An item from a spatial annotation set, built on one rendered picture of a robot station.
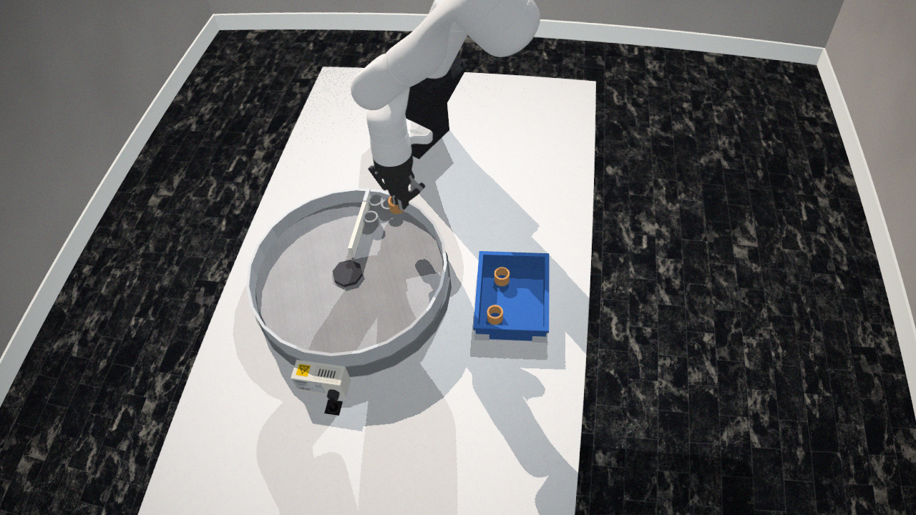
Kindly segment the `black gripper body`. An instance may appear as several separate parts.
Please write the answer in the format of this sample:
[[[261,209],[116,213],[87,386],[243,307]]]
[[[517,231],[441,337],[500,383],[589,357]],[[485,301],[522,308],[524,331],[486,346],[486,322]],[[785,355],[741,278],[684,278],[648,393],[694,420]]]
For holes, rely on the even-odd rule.
[[[412,176],[412,178],[414,178],[414,173],[411,170],[412,165],[413,165],[412,151],[411,151],[411,155],[408,161],[405,161],[401,165],[398,165],[395,167],[385,167],[385,166],[377,164],[375,160],[374,160],[374,164],[375,164],[375,169],[379,174],[390,179],[391,185],[393,185],[392,180],[394,178],[398,178],[399,183],[400,183],[400,189],[406,188],[406,186],[410,185],[410,178],[409,178],[410,175]]]

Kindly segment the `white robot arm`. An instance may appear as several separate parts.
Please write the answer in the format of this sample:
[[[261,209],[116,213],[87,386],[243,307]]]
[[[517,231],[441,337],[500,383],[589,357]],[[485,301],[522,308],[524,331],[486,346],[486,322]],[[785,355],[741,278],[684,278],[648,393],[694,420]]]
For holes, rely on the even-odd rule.
[[[354,101],[369,109],[376,163],[401,165],[410,158],[410,144],[432,142],[431,130],[406,119],[410,86],[444,77],[467,35],[488,54],[507,57],[525,48],[539,25],[533,0],[434,0],[421,25],[352,79]]]

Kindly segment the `bronze bushing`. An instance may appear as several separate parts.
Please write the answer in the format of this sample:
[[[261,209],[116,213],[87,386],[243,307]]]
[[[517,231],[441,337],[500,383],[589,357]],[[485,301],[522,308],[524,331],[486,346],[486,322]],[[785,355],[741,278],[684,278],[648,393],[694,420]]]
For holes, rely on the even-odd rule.
[[[391,197],[389,197],[389,201],[387,202],[389,202],[389,209],[392,212],[392,214],[401,214],[404,211],[404,210],[403,211],[399,210],[399,206],[394,205],[394,203],[392,203]]]
[[[490,315],[492,313],[499,313],[500,316],[493,317]],[[487,309],[487,320],[489,320],[489,323],[491,323],[491,325],[499,325],[502,322],[502,319],[503,319],[503,310],[499,305],[492,305]]]
[[[497,275],[497,276],[495,276],[495,275]],[[499,278],[498,276],[501,276],[501,275],[502,275],[502,276],[506,276],[506,277],[505,277],[505,278]],[[507,284],[510,282],[510,273],[508,272],[508,268],[504,268],[504,267],[495,268],[495,272],[494,272],[494,282],[495,282],[495,284],[500,285],[500,286],[505,286],[505,285],[507,285]]]

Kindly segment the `blue open-top crate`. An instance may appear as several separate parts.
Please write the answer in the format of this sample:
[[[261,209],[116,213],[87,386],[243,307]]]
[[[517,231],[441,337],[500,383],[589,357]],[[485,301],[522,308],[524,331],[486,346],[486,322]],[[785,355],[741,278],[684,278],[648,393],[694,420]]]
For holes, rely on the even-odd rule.
[[[545,263],[545,290],[544,290]],[[494,282],[495,268],[508,268],[510,282]],[[487,309],[499,305],[499,325],[487,320]],[[523,326],[516,326],[523,325]],[[539,326],[539,327],[535,327]],[[474,339],[546,343],[549,333],[549,253],[479,251]]]

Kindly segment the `grey metal bushing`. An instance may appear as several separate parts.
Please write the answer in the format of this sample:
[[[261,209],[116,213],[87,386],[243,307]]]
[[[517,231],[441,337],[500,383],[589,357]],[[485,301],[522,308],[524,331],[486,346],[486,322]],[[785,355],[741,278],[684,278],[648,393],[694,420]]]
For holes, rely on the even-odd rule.
[[[383,210],[383,214],[390,217],[390,216],[393,216],[393,215],[395,215],[395,214],[392,214],[392,212],[390,211],[390,209],[387,208],[387,207],[389,207],[389,202],[387,202],[387,201],[389,201],[389,198],[386,198],[384,201],[381,202],[381,207],[382,207],[382,210]],[[384,207],[384,206],[385,206],[385,207]]]
[[[377,228],[377,226],[379,226],[379,215],[377,215],[375,211],[366,212],[366,214],[364,214],[364,226],[370,230]]]
[[[370,196],[369,198],[370,209],[375,212],[381,212],[382,211],[382,207],[381,207],[382,201],[383,201],[383,198],[380,195]],[[374,205],[374,203],[376,203],[376,205]]]

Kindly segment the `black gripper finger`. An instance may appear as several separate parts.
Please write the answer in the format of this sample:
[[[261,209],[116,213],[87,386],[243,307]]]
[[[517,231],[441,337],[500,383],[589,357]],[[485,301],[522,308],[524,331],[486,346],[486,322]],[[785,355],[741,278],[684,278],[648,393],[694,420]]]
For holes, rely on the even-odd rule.
[[[381,175],[381,174],[379,174],[379,173],[376,171],[376,169],[375,169],[374,163],[369,167],[369,171],[370,171],[370,173],[373,175],[373,177],[375,178],[375,180],[379,183],[379,185],[381,186],[381,188],[382,188],[383,190],[388,190],[388,191],[389,191],[389,195],[391,195],[391,199],[392,199],[392,202],[394,203],[394,205],[398,205],[398,200],[397,200],[398,197],[396,196],[396,193],[394,192],[394,186],[391,185],[390,179],[389,179],[389,178],[386,178],[385,176],[383,176],[383,175]],[[382,179],[385,180],[385,183],[383,182]]]
[[[394,192],[396,193],[396,196],[398,197],[399,210],[401,211],[405,210],[406,207],[408,207],[409,205],[409,201],[412,200],[417,195],[419,195],[419,193],[421,193],[421,190],[425,188],[424,183],[421,182],[421,184],[418,185],[418,183],[416,183],[416,180],[414,180],[414,178],[412,178],[411,175],[409,176],[409,178],[410,178],[410,191],[409,191],[409,185],[406,186],[406,188],[404,189],[400,189],[400,183],[399,183],[398,178],[394,178],[392,180],[392,183],[394,185]]]

